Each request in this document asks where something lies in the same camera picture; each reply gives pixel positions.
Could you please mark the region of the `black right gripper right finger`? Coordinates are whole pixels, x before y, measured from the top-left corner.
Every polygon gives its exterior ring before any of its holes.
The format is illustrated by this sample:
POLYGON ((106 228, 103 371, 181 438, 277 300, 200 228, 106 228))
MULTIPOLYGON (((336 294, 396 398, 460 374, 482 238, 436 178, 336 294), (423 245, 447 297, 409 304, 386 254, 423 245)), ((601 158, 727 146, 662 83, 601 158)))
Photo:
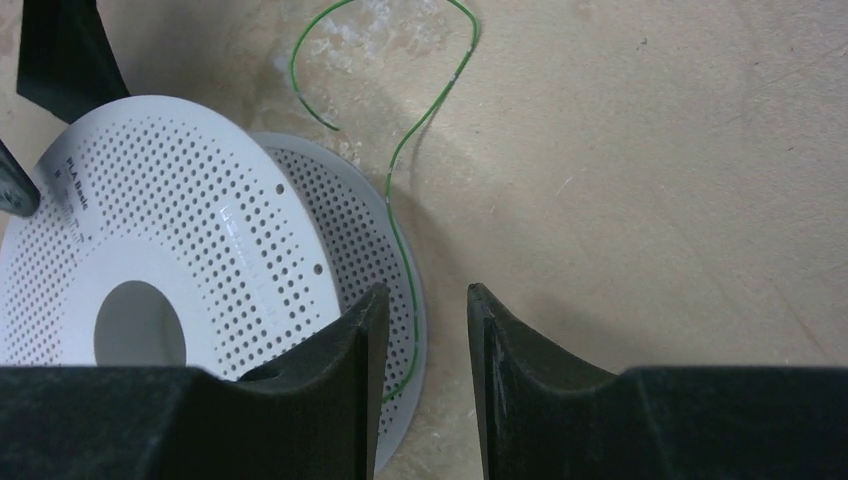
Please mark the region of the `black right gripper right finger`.
POLYGON ((847 372, 643 366, 608 372, 467 291, 488 479, 843 479, 847 372))

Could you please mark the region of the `white perforated spool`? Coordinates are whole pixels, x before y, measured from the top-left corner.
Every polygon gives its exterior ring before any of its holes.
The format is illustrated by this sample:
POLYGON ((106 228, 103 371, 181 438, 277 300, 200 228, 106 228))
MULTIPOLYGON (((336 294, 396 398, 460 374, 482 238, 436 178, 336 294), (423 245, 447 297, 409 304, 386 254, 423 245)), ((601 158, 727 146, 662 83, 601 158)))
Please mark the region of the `white perforated spool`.
POLYGON ((401 444, 427 355, 420 275, 379 193, 308 140, 136 96, 70 124, 1 244, 6 366, 194 366, 234 380, 390 290, 375 465, 401 444))

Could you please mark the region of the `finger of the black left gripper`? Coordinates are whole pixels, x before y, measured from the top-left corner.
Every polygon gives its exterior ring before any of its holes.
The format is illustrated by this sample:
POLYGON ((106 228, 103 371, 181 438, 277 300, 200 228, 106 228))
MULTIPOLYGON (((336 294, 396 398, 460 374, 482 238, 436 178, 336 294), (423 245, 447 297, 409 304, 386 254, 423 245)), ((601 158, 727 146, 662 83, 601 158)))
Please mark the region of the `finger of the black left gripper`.
POLYGON ((25 0, 16 91, 71 124, 130 96, 95 0, 25 0))
POLYGON ((33 216, 40 205, 40 192, 14 155, 0 143, 1 210, 10 215, 33 216))

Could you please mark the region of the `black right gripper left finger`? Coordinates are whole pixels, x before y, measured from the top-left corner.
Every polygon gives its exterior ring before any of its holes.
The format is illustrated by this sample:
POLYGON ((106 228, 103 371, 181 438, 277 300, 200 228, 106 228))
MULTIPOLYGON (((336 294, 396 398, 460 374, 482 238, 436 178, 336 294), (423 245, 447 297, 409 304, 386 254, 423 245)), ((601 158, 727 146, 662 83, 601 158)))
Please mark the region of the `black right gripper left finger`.
POLYGON ((194 367, 5 367, 5 479, 370 479, 390 291, 235 381, 194 367))

